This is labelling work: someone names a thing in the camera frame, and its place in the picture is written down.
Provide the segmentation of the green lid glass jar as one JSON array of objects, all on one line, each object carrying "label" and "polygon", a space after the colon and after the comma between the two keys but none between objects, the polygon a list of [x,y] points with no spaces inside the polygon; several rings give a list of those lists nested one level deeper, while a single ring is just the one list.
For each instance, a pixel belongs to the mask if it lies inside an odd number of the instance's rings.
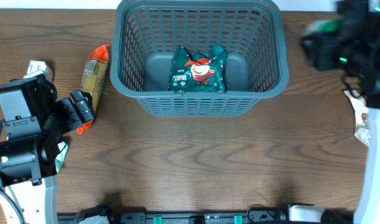
[{"label": "green lid glass jar", "polygon": [[317,32],[336,32],[342,25],[341,19],[323,19],[310,23],[304,30],[303,36],[312,35]]}]

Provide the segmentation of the orange spaghetti pasta pack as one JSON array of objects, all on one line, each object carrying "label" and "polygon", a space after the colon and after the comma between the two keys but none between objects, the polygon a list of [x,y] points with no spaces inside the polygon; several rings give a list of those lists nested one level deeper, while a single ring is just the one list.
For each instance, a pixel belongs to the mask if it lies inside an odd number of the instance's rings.
[{"label": "orange spaghetti pasta pack", "polygon": [[97,47],[90,54],[85,65],[81,91],[89,93],[92,97],[92,108],[96,111],[103,92],[105,76],[109,68],[109,44]]}]

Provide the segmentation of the white tissue multipack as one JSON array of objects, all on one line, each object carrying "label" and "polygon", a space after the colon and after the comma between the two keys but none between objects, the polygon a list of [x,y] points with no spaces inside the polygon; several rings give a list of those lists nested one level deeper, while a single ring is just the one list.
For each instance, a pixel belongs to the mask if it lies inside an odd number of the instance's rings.
[{"label": "white tissue multipack", "polygon": [[31,60],[24,78],[31,78],[41,74],[44,74],[48,81],[53,82],[54,72],[46,62]]}]

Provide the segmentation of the beige PanTree snack bag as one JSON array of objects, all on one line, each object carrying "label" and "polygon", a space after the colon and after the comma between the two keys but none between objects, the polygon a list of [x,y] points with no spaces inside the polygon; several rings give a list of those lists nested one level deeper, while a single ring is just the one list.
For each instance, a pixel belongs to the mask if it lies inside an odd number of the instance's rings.
[{"label": "beige PanTree snack bag", "polygon": [[368,114],[369,108],[366,107],[366,100],[360,96],[355,98],[358,94],[357,91],[344,91],[344,94],[349,98],[350,103],[355,112],[355,133],[354,136],[366,146],[369,146],[369,122]]}]

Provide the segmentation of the green Nescafe coffee bag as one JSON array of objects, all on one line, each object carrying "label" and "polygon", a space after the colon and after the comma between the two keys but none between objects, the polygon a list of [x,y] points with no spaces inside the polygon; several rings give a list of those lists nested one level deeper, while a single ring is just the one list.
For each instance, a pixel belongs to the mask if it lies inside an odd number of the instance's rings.
[{"label": "green Nescafe coffee bag", "polygon": [[208,56],[190,54],[185,47],[174,53],[170,66],[168,90],[174,92],[225,92],[225,68],[228,52],[219,44]]}]

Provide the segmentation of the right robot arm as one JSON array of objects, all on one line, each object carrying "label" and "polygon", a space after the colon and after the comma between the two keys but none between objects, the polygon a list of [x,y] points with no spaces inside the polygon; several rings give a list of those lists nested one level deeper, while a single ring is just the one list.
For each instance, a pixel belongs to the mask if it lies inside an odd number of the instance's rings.
[{"label": "right robot arm", "polygon": [[311,67],[318,71],[344,71],[358,79],[359,96],[369,109],[371,135],[364,170],[363,189],[353,223],[380,223],[380,4],[366,0],[337,1],[340,18],[310,24],[300,41]]}]

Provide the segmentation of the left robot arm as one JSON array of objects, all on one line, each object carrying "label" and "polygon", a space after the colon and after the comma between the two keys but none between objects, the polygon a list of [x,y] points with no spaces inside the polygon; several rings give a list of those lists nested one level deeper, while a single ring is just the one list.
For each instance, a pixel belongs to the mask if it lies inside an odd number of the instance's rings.
[{"label": "left robot arm", "polygon": [[26,181],[36,187],[57,174],[58,144],[65,133],[93,120],[92,96],[77,90],[58,100],[55,86],[38,76],[0,86],[0,105],[0,194],[24,223],[24,212],[5,189]]}]

